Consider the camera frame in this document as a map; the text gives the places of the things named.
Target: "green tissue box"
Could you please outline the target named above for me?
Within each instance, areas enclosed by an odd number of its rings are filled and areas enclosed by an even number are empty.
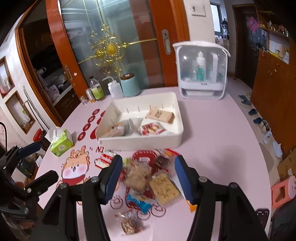
[[[69,131],[64,130],[64,134],[62,134],[58,140],[54,141],[50,145],[50,150],[56,156],[60,156],[73,145],[74,143],[72,135],[69,133]]]

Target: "light switch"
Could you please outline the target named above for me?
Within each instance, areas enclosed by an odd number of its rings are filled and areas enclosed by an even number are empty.
[[[203,4],[189,4],[191,15],[206,16],[205,6]]]

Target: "blue slipper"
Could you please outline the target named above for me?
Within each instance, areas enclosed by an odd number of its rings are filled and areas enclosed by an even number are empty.
[[[254,119],[253,122],[255,124],[258,124],[259,125],[262,122],[262,120],[263,120],[262,118],[258,117],[257,119]]]
[[[248,99],[246,99],[246,100],[244,100],[244,101],[241,102],[241,105],[244,105],[244,106],[252,106],[252,103]]]
[[[247,97],[245,95],[238,95],[237,97],[239,97],[242,100],[246,100],[247,99]]]
[[[248,112],[248,114],[249,115],[255,115],[255,114],[257,114],[258,113],[258,111],[256,110],[256,109],[251,109],[249,112]]]

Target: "white storage bin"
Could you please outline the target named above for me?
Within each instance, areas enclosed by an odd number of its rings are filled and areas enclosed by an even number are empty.
[[[222,46],[206,41],[174,43],[178,86],[186,99],[221,99],[227,84],[229,52]],[[199,52],[205,58],[204,81],[198,81],[195,66]]]
[[[152,136],[133,134],[124,137],[100,138],[101,135],[122,120],[140,117],[143,118],[141,126],[155,122],[152,119],[145,119],[152,107],[174,113],[175,118],[172,124],[160,122],[170,132],[169,134]],[[184,128],[176,94],[168,92],[114,100],[107,108],[96,130],[96,138],[99,144],[107,150],[177,148],[181,145],[183,131]]]

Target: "pink tabletop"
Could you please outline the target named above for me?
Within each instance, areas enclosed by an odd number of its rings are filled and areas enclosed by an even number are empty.
[[[182,144],[174,151],[183,155],[188,166],[197,170],[200,176],[206,176],[214,183],[228,185],[236,182],[246,194],[253,208],[267,208],[271,211],[271,191],[268,171],[258,141],[241,110],[229,94],[225,94],[222,100],[187,100],[183,99],[177,87],[147,89],[142,95],[175,92],[178,98],[182,116],[184,134]],[[96,139],[91,139],[92,131],[97,127],[97,121],[101,113],[106,110],[111,96],[96,103],[82,103],[74,110],[63,124],[72,135],[74,141],[77,137],[82,140],[66,151],[60,157],[56,157],[47,151],[37,177],[49,170],[55,170],[61,180],[61,172],[66,159],[71,151],[81,150],[86,146],[88,151],[89,169],[85,178],[97,176],[100,173],[94,161],[100,156],[100,149]],[[135,151],[117,152],[122,157],[131,157]],[[40,196],[39,204],[45,207],[54,193],[56,185]],[[126,188],[123,184],[115,191],[114,197],[107,205],[102,205],[107,230],[112,241],[115,240],[143,240],[143,241],[182,241],[189,234],[194,213],[184,199],[179,199],[168,207],[155,204],[147,215],[138,212],[145,230],[139,234],[123,236],[120,221],[114,219],[118,212],[128,210],[125,204]],[[218,240],[220,227],[221,204],[216,203],[215,222],[211,240]],[[82,206],[77,205],[77,221],[80,241],[86,240]],[[265,228],[269,230],[270,217]]]

